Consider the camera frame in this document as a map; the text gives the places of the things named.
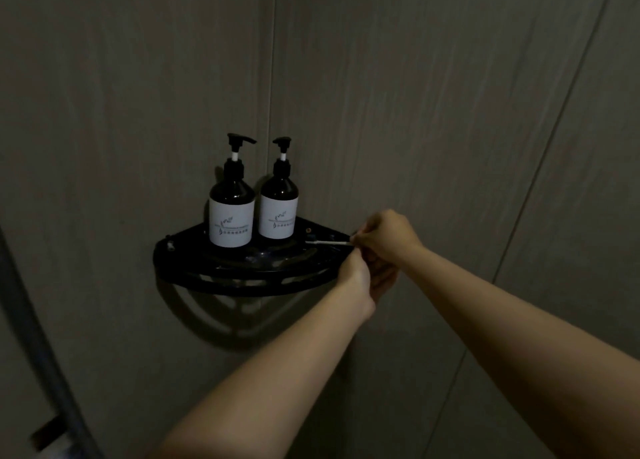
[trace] person's right hand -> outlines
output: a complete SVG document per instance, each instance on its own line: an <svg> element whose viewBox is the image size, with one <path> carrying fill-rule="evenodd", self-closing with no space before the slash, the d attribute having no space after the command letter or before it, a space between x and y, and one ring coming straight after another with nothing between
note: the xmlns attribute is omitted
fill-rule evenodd
<svg viewBox="0 0 640 459"><path fill-rule="evenodd" d="M393 210L369 217L351 237L351 243L371 249L378 257L396 266L404 252L422 246L409 220Z"/></svg>

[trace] corner shelf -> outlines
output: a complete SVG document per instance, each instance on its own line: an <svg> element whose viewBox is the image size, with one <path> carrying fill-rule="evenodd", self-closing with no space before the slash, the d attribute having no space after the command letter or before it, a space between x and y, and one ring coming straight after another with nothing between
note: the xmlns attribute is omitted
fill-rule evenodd
<svg viewBox="0 0 640 459"><path fill-rule="evenodd" d="M296 217L292 237L222 248L209 241L206 224L168 235L154 250L158 277L193 291L231 297L292 294L330 282L351 252L348 246L314 245L307 240L345 241L347 234Z"/></svg>

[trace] human arm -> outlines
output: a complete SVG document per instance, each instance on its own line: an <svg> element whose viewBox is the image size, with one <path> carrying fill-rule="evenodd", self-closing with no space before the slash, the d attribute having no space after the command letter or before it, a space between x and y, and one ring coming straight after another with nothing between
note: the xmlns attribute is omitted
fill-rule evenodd
<svg viewBox="0 0 640 459"><path fill-rule="evenodd" d="M284 457L351 338L396 278L393 266L376 260L367 267L354 250L332 291L220 383L151 458Z"/></svg>
<svg viewBox="0 0 640 459"><path fill-rule="evenodd" d="M430 252L393 211L353 241L420 287L556 455L640 456L636 359Z"/></svg>

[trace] soap dispenser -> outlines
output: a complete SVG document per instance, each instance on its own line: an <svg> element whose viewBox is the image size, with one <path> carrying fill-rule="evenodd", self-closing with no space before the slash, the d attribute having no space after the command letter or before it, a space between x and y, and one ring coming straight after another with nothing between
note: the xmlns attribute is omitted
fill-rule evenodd
<svg viewBox="0 0 640 459"><path fill-rule="evenodd" d="M267 238L282 239L293 234L298 208L298 188L289 179L291 164L287 161L290 137L273 140L280 146L280 157L273 165L273 177L260 190L258 231Z"/></svg>
<svg viewBox="0 0 640 459"><path fill-rule="evenodd" d="M243 142L255 144L255 140L240 134L227 136L231 157L225 163L224 180L209 193L209 240L231 248L251 240L255 192L243 181L244 165L238 159L238 151Z"/></svg>

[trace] white stick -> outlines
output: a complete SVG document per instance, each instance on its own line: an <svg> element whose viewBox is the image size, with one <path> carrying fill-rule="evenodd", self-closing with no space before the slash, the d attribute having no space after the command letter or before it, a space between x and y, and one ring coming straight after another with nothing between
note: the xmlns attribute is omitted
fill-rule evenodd
<svg viewBox="0 0 640 459"><path fill-rule="evenodd" d="M353 245L348 241L329 241L329 240L307 240L306 243L318 243L321 245Z"/></svg>

